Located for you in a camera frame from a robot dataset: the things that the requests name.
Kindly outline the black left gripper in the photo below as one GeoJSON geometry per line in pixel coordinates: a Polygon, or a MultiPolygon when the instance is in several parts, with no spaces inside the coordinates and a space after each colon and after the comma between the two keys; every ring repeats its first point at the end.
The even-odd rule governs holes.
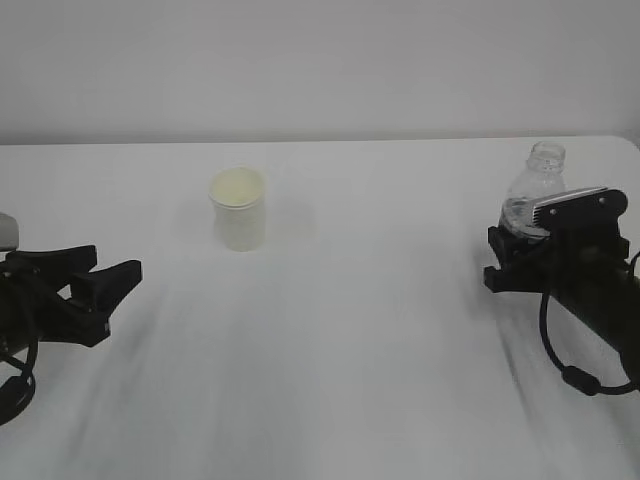
{"type": "Polygon", "coordinates": [[[1,261],[1,352],[41,342],[94,347],[108,338],[111,314],[142,281],[142,264],[89,272],[96,265],[95,245],[9,252],[1,261]]]}

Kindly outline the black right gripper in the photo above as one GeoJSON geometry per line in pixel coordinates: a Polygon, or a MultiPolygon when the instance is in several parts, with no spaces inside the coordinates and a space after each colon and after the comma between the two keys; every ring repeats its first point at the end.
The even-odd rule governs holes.
{"type": "Polygon", "coordinates": [[[516,236],[503,225],[489,227],[488,243],[498,262],[512,264],[485,267],[484,285],[492,293],[543,293],[542,298],[547,300],[554,293],[590,283],[598,293],[616,300],[629,299],[629,241],[621,236],[619,227],[627,208],[626,194],[608,188],[599,198],[590,223],[548,231],[549,271],[533,262],[549,255],[546,239],[516,236]]]}

